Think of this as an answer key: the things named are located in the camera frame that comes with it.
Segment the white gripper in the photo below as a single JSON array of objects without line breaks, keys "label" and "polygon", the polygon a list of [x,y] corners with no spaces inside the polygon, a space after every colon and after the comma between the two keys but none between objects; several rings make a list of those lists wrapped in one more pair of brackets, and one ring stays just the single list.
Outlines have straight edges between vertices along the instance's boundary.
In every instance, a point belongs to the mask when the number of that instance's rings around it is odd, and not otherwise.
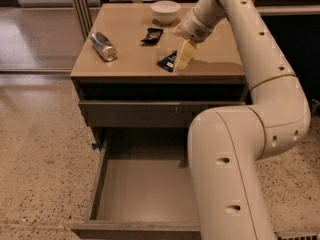
[{"label": "white gripper", "polygon": [[174,62],[175,71],[184,71],[189,62],[193,59],[197,44],[204,42],[213,32],[213,29],[205,26],[196,16],[193,9],[190,9],[184,16],[181,23],[174,27],[175,36],[186,39],[178,48],[177,56]]}]

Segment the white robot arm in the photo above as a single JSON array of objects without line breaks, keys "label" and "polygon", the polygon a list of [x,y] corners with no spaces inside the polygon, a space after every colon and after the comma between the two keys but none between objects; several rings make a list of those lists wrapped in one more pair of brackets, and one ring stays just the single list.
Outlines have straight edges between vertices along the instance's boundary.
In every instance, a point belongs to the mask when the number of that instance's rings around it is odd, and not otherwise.
[{"label": "white robot arm", "polygon": [[199,0],[180,24],[184,41],[174,68],[187,67],[223,18],[231,25],[252,102],[207,109],[190,125],[188,160],[201,240],[276,240],[255,162],[294,147],[308,131],[311,113],[254,0]]}]

